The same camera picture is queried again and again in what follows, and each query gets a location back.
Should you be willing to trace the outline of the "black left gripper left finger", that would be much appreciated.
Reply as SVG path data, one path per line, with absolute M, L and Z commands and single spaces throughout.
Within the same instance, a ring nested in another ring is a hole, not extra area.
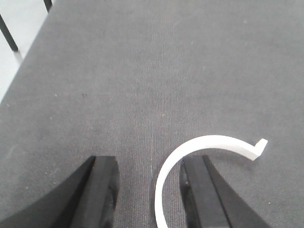
M 119 191 L 114 156 L 91 156 L 32 205 L 1 221 L 2 228 L 112 228 Z

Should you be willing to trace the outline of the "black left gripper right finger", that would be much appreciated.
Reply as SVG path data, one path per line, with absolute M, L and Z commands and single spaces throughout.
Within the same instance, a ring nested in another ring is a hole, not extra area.
M 189 228 L 269 227 L 230 187 L 206 155 L 182 160 L 180 191 Z

